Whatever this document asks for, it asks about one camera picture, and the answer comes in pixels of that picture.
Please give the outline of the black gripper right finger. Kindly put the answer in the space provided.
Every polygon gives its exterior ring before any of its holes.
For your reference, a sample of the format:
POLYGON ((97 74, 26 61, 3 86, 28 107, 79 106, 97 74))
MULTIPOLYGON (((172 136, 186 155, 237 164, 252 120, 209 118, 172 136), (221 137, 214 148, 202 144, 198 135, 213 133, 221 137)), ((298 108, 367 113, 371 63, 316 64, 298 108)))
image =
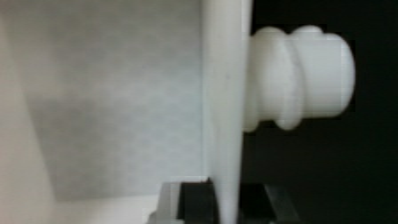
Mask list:
POLYGON ((241 185, 239 224, 301 224, 284 187, 262 183, 241 185))

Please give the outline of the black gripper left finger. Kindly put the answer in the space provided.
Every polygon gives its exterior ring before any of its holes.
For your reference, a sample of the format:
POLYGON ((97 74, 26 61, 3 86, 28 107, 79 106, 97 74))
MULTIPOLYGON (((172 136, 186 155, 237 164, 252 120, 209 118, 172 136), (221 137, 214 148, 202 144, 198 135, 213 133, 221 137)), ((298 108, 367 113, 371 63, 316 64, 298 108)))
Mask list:
POLYGON ((218 224, 213 183, 168 182, 161 185, 154 224, 218 224))

